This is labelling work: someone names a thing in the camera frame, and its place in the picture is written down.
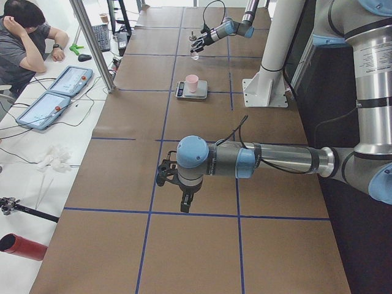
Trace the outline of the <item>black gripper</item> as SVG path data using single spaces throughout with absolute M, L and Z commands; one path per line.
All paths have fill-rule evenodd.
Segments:
M 191 46 L 190 53 L 191 54 L 199 54 L 199 52 L 204 50 L 204 46 L 209 46 L 214 43 L 214 40 L 211 36 L 211 32 L 207 31 L 202 36 L 200 36 Z
M 194 193 L 198 192 L 203 183 L 203 178 L 199 178 L 192 181 L 187 181 L 186 183 L 179 182 L 179 187 L 183 192 L 180 211 L 182 213 L 189 213 L 190 207 L 193 201 Z

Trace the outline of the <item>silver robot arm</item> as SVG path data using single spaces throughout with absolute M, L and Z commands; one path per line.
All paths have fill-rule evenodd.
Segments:
M 391 2 L 317 1 L 312 43 L 353 56 L 349 96 L 316 98 L 311 85 L 296 91 L 305 145 L 183 138 L 173 176 L 181 212 L 189 212 L 205 176 L 250 178 L 259 167 L 318 174 L 391 203 Z
M 217 28 L 209 28 L 205 20 L 205 11 L 214 2 L 216 1 L 211 1 L 203 10 L 203 26 L 200 31 L 202 35 L 191 42 L 191 56 L 203 51 L 205 46 L 209 46 L 227 36 L 240 35 L 249 39 L 254 33 L 252 24 L 255 19 L 259 0 L 248 1 L 241 22 L 237 22 L 230 17 L 225 17 L 225 14 L 223 14 L 220 25 Z M 220 2 L 224 7 L 225 13 L 225 4 L 223 1 Z

